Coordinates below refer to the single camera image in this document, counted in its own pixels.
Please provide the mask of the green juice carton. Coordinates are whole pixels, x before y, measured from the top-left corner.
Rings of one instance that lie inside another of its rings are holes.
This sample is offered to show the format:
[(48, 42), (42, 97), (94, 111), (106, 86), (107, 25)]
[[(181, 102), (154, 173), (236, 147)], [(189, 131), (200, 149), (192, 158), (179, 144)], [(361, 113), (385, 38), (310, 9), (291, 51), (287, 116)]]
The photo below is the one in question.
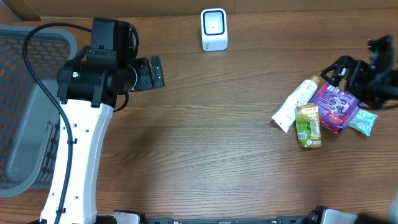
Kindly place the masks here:
[(320, 117), (318, 105), (309, 103), (296, 107), (296, 131), (300, 147), (321, 147)]

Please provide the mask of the purple snack packet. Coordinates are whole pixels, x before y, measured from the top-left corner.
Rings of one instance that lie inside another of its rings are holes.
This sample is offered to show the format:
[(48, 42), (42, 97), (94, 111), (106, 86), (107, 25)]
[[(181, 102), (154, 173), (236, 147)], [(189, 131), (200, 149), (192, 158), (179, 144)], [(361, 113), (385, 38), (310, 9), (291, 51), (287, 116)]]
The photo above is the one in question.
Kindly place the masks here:
[(332, 133), (341, 133), (363, 105), (355, 96), (325, 83), (311, 103), (318, 106), (320, 124)]

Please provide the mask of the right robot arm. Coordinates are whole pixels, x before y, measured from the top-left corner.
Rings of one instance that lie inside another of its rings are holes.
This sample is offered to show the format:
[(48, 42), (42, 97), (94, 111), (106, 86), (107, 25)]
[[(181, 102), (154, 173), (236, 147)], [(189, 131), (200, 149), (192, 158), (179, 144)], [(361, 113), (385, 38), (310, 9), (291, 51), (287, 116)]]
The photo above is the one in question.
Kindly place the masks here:
[[(349, 56), (340, 57), (324, 69), (320, 76), (329, 84), (338, 86), (346, 80), (345, 89), (372, 109), (382, 108), (387, 100), (397, 99), (397, 71), (393, 69), (393, 57), (372, 59), (370, 63)], [(397, 199), (395, 198), (387, 220), (366, 213), (346, 213), (322, 206), (316, 207), (307, 216), (307, 223), (316, 224), (377, 224), (397, 223)]]

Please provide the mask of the teal snack packet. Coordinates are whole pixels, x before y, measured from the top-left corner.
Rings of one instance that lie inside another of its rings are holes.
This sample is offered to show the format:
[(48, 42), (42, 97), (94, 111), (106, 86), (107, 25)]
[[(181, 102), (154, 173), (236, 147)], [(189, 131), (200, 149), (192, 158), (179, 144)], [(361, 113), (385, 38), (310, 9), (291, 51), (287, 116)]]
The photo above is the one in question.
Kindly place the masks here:
[(348, 126), (360, 131), (366, 136), (371, 135), (371, 130), (373, 128), (374, 122), (376, 121), (378, 115), (373, 114), (364, 109), (360, 109), (353, 119), (348, 123)]

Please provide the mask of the white tube gold cap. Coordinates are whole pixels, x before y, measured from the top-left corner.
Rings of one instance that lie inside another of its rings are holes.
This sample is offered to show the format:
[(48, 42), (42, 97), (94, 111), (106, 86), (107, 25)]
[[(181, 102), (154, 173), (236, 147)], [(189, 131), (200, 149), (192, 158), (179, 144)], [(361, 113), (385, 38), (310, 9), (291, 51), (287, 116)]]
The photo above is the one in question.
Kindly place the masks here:
[(272, 116), (278, 127), (287, 133), (295, 121), (296, 107), (306, 105), (318, 89), (320, 78), (310, 76), (304, 80), (284, 101), (279, 110)]

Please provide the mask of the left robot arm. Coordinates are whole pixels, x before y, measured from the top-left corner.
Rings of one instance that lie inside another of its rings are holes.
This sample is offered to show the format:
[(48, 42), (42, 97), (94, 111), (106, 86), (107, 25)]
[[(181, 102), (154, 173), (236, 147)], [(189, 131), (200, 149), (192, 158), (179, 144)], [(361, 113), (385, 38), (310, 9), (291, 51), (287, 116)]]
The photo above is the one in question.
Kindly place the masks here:
[(96, 180), (104, 135), (119, 95), (164, 86), (160, 58), (139, 58), (135, 27), (114, 19), (95, 19), (91, 43), (58, 71), (60, 138), (50, 193), (40, 223), (130, 223), (144, 216), (125, 210), (100, 215)]

